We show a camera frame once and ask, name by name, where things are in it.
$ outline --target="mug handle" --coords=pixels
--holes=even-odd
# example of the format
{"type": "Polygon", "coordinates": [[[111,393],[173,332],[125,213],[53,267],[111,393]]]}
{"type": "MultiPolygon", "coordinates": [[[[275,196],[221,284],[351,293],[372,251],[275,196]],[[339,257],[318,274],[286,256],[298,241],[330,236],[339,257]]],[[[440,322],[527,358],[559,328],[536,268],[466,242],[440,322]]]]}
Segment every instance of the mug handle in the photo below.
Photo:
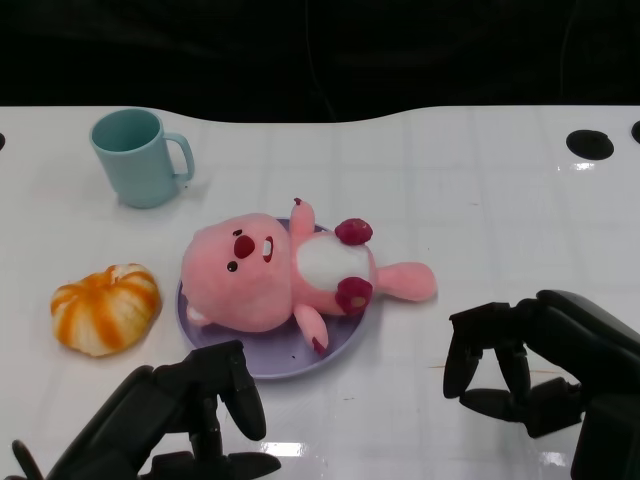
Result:
{"type": "Polygon", "coordinates": [[[165,133],[165,140],[171,140],[172,142],[176,142],[180,145],[182,149],[182,153],[184,154],[184,158],[187,161],[187,173],[174,173],[173,177],[176,180],[181,180],[183,182],[188,182],[193,178],[193,173],[196,169],[195,164],[193,163],[193,154],[191,153],[191,147],[189,146],[189,142],[179,133],[165,133]]]}

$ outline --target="black hole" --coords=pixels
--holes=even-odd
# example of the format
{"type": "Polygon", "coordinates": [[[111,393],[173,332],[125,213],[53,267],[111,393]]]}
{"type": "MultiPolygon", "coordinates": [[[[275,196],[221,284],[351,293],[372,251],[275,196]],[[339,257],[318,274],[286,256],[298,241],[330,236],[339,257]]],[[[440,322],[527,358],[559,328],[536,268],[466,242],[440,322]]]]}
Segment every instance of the black hole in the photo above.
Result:
{"type": "Polygon", "coordinates": [[[609,137],[595,130],[577,130],[567,137],[567,147],[575,155],[587,160],[604,160],[613,155],[609,137]]]}

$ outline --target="purple plate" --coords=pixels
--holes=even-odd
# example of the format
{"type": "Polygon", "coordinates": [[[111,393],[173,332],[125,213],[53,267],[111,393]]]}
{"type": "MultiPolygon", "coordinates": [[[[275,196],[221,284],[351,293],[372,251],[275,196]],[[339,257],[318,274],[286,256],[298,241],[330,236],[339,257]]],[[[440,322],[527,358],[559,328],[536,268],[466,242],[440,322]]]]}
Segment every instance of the purple plate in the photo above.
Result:
{"type": "MultiPolygon", "coordinates": [[[[287,228],[288,219],[279,219],[287,228]]],[[[316,225],[316,231],[324,228],[316,225]]],[[[230,340],[244,344],[247,368],[256,379],[280,379],[293,377],[320,367],[335,358],[356,338],[356,331],[364,323],[364,313],[353,317],[323,315],[329,332],[329,348],[318,355],[304,341],[293,315],[284,324],[263,333],[246,333],[219,325],[196,327],[187,319],[187,298],[182,295],[182,282],[178,285],[176,309],[180,328],[192,348],[207,347],[230,340]]]]}

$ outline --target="cable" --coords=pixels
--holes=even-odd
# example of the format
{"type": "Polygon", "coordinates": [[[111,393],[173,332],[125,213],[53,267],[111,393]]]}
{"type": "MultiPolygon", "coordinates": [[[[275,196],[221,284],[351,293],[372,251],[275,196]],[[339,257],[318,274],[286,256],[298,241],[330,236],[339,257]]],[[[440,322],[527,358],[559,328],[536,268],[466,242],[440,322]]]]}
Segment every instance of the cable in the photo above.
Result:
{"type": "Polygon", "coordinates": [[[578,7],[580,6],[580,0],[575,0],[573,4],[573,10],[567,21],[567,27],[564,31],[564,38],[562,39],[562,47],[560,49],[560,100],[564,97],[564,59],[567,53],[567,43],[569,43],[569,33],[573,27],[573,22],[576,19],[578,13],[578,7]]]}
{"type": "Polygon", "coordinates": [[[322,97],[322,101],[325,108],[327,109],[329,118],[333,123],[337,123],[338,117],[336,116],[336,112],[333,110],[331,102],[327,98],[327,94],[320,85],[318,77],[316,77],[316,69],[313,66],[313,57],[311,56],[311,41],[309,40],[309,0],[304,0],[304,34],[307,43],[307,62],[309,63],[309,71],[311,72],[311,81],[322,97]]]}

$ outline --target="black background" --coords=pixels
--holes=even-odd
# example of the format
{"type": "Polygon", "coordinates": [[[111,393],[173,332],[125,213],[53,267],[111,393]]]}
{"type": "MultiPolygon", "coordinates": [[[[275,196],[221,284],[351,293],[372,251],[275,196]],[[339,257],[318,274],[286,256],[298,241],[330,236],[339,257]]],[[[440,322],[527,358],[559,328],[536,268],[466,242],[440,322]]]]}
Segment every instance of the black background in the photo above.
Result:
{"type": "Polygon", "coordinates": [[[322,122],[434,105],[638,104],[640,2],[0,0],[0,55],[0,105],[322,122]]]}

